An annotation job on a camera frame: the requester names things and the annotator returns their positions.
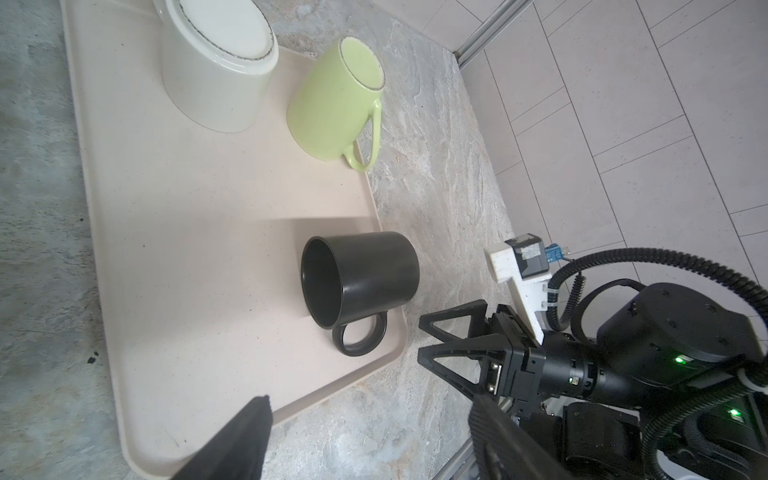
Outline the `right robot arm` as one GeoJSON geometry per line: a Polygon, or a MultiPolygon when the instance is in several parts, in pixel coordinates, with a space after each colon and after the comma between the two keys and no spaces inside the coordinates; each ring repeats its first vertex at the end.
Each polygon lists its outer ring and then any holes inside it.
{"type": "Polygon", "coordinates": [[[514,241],[489,253],[514,305],[484,300],[425,314],[436,342],[419,363],[467,397],[470,440],[444,478],[705,479],[767,475],[767,356],[750,320],[696,290],[619,278],[632,298],[594,337],[583,320],[588,269],[620,263],[688,271],[760,317],[764,287],[717,262],[668,249],[618,248],[533,275],[514,241]]]}

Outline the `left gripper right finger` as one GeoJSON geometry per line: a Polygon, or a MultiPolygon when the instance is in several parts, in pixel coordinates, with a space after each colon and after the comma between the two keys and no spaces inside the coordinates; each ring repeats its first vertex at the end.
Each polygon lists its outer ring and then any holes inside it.
{"type": "Polygon", "coordinates": [[[572,479],[488,395],[475,395],[468,425],[480,479],[572,479]]]}

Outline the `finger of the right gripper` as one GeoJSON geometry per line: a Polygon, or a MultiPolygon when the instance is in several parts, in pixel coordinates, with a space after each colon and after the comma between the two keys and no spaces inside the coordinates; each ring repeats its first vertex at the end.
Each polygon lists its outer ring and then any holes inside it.
{"type": "Polygon", "coordinates": [[[510,364],[510,342],[501,334],[453,340],[420,348],[418,363],[468,399],[497,398],[510,364]]]}
{"type": "Polygon", "coordinates": [[[482,336],[486,333],[486,312],[488,303],[475,300],[449,309],[424,314],[419,319],[419,328],[441,342],[452,342],[482,336]],[[444,329],[449,321],[468,320],[466,336],[459,337],[444,329]]]}

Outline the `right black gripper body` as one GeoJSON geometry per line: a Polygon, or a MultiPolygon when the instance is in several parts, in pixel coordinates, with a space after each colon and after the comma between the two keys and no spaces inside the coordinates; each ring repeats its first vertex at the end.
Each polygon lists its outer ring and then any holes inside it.
{"type": "Polygon", "coordinates": [[[539,386],[546,353],[527,323],[509,305],[499,304],[486,325],[487,332],[501,340],[490,347],[483,390],[510,399],[513,416],[530,417],[541,405],[539,386]]]}

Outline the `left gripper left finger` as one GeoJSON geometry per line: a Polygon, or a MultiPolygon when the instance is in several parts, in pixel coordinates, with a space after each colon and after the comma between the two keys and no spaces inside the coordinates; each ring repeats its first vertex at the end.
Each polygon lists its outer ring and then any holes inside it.
{"type": "Polygon", "coordinates": [[[272,426],[270,398],[254,397],[172,479],[260,479],[272,426]]]}

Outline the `black mug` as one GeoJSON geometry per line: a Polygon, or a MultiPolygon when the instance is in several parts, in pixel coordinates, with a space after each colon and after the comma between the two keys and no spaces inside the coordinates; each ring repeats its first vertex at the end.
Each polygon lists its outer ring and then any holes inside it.
{"type": "Polygon", "coordinates": [[[369,354],[386,335],[387,314],[412,300],[420,283],[414,246],[392,231],[314,236],[305,244],[300,276],[307,309],[335,347],[349,357],[369,354]],[[373,330],[347,344],[348,325],[373,316],[373,330]]]}

